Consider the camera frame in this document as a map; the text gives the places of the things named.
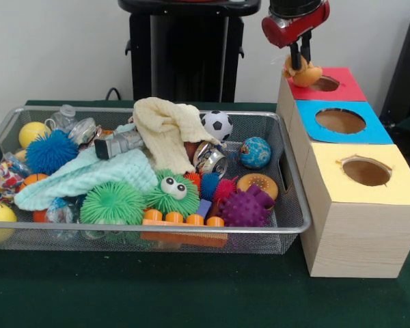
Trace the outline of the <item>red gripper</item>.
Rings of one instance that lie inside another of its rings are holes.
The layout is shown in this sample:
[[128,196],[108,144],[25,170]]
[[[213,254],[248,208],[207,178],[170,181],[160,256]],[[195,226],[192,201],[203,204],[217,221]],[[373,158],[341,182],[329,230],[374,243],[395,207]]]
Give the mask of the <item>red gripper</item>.
[[[290,45],[293,70],[301,69],[301,56],[311,62],[311,31],[329,17],[328,1],[270,1],[269,15],[262,19],[262,30],[267,40],[284,48]],[[301,37],[301,54],[297,40]]]

